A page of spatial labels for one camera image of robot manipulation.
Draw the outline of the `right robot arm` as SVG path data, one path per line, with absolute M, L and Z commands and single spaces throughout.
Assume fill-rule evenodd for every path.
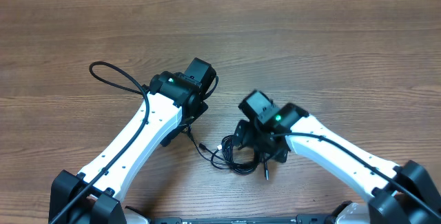
M 278 107 L 254 90 L 239 104 L 247 117 L 237 125 L 233 144 L 250 147 L 261 163 L 279 163 L 292 152 L 317 163 L 348 185 L 362 204 L 347 202 L 327 223 L 439 223 L 440 193 L 427 170 L 403 166 L 357 147 L 293 103 Z

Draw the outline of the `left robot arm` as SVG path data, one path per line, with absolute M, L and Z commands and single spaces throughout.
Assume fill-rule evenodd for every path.
M 65 170 L 53 180 L 49 223 L 149 223 L 122 202 L 132 181 L 159 146 L 168 145 L 208 106 L 218 83 L 215 69 L 195 58 L 184 72 L 164 71 L 149 85 L 135 84 L 142 104 L 129 123 L 77 174 Z

